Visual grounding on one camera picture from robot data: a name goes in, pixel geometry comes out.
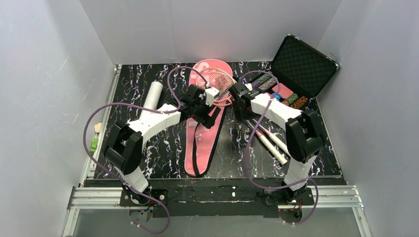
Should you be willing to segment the pink racket bag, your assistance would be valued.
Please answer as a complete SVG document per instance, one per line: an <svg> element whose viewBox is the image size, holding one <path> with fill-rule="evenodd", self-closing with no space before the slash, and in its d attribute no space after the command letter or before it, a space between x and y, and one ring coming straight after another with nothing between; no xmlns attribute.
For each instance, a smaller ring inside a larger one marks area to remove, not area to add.
<svg viewBox="0 0 419 237"><path fill-rule="evenodd" d="M209 67L219 68L230 76L233 75L230 65L218 59L204 59L193 66L193 68L199 72ZM195 84L198 77L196 72L191 71L188 85ZM215 124L210 129L205 128L201 124L199 124L197 128L198 123L192 118L189 118L186 122L186 153L184 168L189 176L203 177L210 168L222 129L224 116L226 114L225 107L220 108L221 110L215 120ZM198 172L195 172L194 164L197 167Z"/></svg>

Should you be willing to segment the pink badminton racket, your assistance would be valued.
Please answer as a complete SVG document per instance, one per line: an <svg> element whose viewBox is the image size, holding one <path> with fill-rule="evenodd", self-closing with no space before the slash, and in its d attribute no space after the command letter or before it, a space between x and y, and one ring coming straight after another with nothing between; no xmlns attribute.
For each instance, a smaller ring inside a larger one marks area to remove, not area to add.
<svg viewBox="0 0 419 237"><path fill-rule="evenodd" d="M215 87L219 90L219 95L215 101L218 101L222 97L231 94L229 92L229 88L233 84L237 83L229 74L218 68L205 68L199 72L198 76L199 77L196 79L195 85L203 88L204 90L209 87ZM249 90L253 90L251 84L246 83L244 85ZM281 128L285 129L286 124L289 123L289 120L293 118L295 119L301 115L300 110L287 107L281 104L273 96L262 93L260 90L258 91L260 94L251 101L252 111L257 114L257 117L265 117L275 122Z"/></svg>
<svg viewBox="0 0 419 237"><path fill-rule="evenodd" d="M214 100L214 104L216 106L220 106L220 107L226 107L229 105L233 105L234 102L236 102L236 99L234 99L232 97L231 94L228 94L227 96L222 97L221 99L219 99L218 101ZM276 147L270 142L270 140L264 135L263 131L267 132L267 135L272 138L272 141L276 144L276 145L283 145L284 143L282 141L280 141L274 134L272 134L271 132L269 132L268 130L266 130L263 126L262 131L260 131L259 128L257 128L256 124L252 124L249 120L245 120L244 123L248 126L248 128L251 130L251 135L249 137L249 141L248 141L248 148L246 148L246 151L250 154L250 144L253 138L252 133L254 132L255 135L257 135L257 137L260 139L260 141L262 142L262 144L265 146L265 148L268 149L268 151L271 152L271 154L273 155L273 157L280 163L280 165L285 165L288 161L285 158L284 154L282 154L281 152L279 152Z"/></svg>

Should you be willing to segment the white shuttlecock tube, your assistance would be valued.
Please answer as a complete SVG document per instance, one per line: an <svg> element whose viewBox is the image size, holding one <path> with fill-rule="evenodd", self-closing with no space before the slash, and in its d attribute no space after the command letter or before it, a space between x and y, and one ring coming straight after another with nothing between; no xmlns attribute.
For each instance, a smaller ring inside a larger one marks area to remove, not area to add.
<svg viewBox="0 0 419 237"><path fill-rule="evenodd" d="M160 96L163 90L163 84L158 81L153 81L147 93L144 108L155 110L157 108Z"/></svg>

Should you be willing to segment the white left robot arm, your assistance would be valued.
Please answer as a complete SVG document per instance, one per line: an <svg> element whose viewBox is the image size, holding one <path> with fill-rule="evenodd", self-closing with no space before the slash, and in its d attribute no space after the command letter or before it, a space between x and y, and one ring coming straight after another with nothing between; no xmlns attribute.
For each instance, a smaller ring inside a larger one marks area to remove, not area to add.
<svg viewBox="0 0 419 237"><path fill-rule="evenodd" d="M220 112L213 105L219 90L202 88L195 84L180 96L180 108L174 103L163 104L156 112L128 123L116 123L103 149L104 158L123 177L126 185L144 192L149 183L140 168L140 155L144 145L155 135L185 120L193 119L206 128L211 128Z"/></svg>

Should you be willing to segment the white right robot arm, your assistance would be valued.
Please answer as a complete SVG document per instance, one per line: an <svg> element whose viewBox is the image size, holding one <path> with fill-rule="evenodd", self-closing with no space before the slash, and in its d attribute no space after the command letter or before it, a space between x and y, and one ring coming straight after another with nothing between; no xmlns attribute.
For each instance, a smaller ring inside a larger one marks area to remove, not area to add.
<svg viewBox="0 0 419 237"><path fill-rule="evenodd" d="M237 120L267 118L285 131L290 160L280 188L291 194L305 189L308 173L326 142L316 113L286 106L267 93L249 90L240 82L232 85L229 92Z"/></svg>

